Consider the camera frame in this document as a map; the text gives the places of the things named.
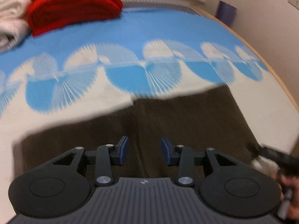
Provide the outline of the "person's right hand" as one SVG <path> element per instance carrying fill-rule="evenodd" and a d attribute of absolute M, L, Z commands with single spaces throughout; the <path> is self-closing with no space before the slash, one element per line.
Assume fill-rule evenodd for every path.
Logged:
<path fill-rule="evenodd" d="M 298 221 L 298 176 L 284 176 L 278 173 L 272 174 L 281 190 L 280 207 L 277 216 L 282 220 L 291 219 Z"/>

